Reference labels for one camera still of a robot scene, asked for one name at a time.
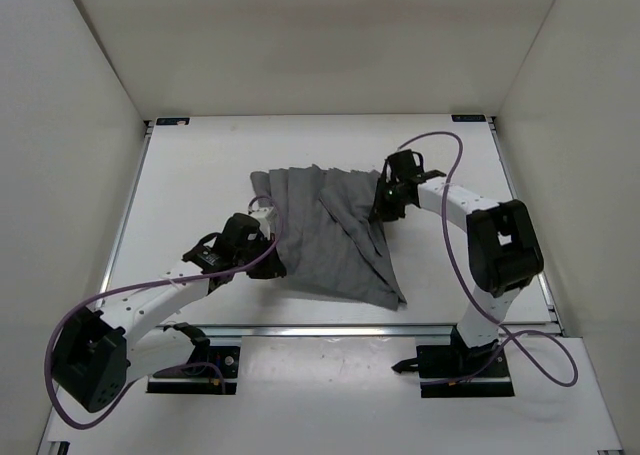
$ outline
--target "white wall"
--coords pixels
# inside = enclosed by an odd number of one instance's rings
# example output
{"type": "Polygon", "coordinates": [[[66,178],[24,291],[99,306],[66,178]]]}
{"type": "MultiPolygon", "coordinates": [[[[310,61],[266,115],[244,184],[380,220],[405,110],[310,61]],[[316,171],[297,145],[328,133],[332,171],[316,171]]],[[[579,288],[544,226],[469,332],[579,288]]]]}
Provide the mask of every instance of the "white wall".
{"type": "Polygon", "coordinates": [[[48,334],[97,286],[144,125],[72,0],[0,0],[0,452],[35,453],[48,334]]]}
{"type": "Polygon", "coordinates": [[[561,315],[640,453],[640,3],[557,0],[498,117],[561,315]]]}
{"type": "Polygon", "coordinates": [[[76,0],[142,115],[495,114],[553,0],[76,0]]]}

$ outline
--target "crumpled fabric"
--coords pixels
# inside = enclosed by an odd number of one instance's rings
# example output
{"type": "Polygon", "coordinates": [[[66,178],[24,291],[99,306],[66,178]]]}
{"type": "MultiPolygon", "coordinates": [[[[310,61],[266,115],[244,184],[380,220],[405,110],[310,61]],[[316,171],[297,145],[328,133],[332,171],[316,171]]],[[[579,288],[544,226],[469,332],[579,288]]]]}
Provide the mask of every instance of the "crumpled fabric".
{"type": "Polygon", "coordinates": [[[276,250],[287,278],[391,310],[406,303],[383,224],[368,220],[378,177],[315,165],[251,174],[255,194],[271,197],[285,217],[276,250]]]}

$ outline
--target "white table surface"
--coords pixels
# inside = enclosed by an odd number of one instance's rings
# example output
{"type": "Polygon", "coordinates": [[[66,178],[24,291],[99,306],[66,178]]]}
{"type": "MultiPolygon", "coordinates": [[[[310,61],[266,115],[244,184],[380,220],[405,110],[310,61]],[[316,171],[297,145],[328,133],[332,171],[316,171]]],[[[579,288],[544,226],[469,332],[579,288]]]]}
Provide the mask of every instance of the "white table surface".
{"type": "MultiPolygon", "coordinates": [[[[389,368],[415,356],[412,338],[245,338],[234,396],[146,394],[139,381],[105,422],[78,432],[54,418],[50,441],[69,455],[596,455],[620,448],[580,339],[573,388],[547,381],[513,346],[515,397],[421,399],[415,374],[389,368]]],[[[527,339],[548,370],[571,370],[547,340],[527,339]]],[[[79,420],[84,413],[65,394],[79,420]]]]}
{"type": "MultiPolygon", "coordinates": [[[[253,196],[249,174],[289,166],[380,170],[408,138],[432,130],[458,133],[465,155],[455,181],[497,200],[511,197],[487,123],[454,123],[449,115],[277,116],[191,118],[153,130],[111,286],[155,279],[203,235],[221,230],[253,196]]],[[[447,172],[456,144],[432,137],[412,147],[425,169],[447,172]]],[[[287,279],[239,275],[182,310],[198,324],[454,324],[467,302],[447,259],[440,219],[408,208],[386,225],[394,270],[408,305],[397,312],[333,298],[287,279]]],[[[453,227],[453,246],[468,271],[466,236],[453,227]]],[[[535,280],[514,302],[509,322],[543,323],[549,313],[535,280]]]]}

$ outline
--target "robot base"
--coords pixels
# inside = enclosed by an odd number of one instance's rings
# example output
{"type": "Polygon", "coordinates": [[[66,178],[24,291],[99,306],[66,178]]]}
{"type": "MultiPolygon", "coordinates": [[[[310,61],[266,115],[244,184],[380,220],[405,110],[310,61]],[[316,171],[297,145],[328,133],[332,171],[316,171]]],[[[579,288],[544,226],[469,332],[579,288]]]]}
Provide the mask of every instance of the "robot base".
{"type": "Polygon", "coordinates": [[[496,358],[483,372],[469,382],[453,385],[429,385],[429,381],[462,377],[482,367],[486,360],[467,362],[461,369],[459,357],[451,345],[419,345],[418,373],[422,398],[513,397],[509,365],[504,355],[496,358]]]}

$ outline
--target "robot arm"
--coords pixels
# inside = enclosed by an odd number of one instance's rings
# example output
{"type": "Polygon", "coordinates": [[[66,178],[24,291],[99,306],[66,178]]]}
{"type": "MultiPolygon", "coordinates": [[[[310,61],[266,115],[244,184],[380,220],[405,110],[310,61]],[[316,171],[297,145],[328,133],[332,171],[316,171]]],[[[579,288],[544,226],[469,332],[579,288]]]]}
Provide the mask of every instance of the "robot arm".
{"type": "MultiPolygon", "coordinates": [[[[201,239],[165,273],[175,282],[114,297],[101,310],[84,308],[76,312],[56,342],[53,379],[94,413],[145,375],[206,360],[209,340],[198,328],[186,323],[164,330],[155,327],[182,307],[229,283],[233,269],[262,255],[273,243],[274,225],[273,208],[260,208],[249,215],[236,213],[222,233],[201,239]],[[185,277],[220,272],[227,275],[182,283],[185,277]]],[[[274,250],[247,275],[276,278],[285,276],[286,270],[274,250]]]]}
{"type": "MultiPolygon", "coordinates": [[[[404,218],[406,205],[442,216],[446,177],[425,172],[421,154],[411,150],[389,156],[378,180],[370,219],[404,218]]],[[[520,291],[543,269],[543,258],[524,203],[506,203],[450,185],[446,218],[467,233],[469,264],[476,287],[473,298],[493,321],[469,305],[451,335],[452,347],[464,364],[491,353],[498,343],[498,323],[506,317],[520,291]]]]}

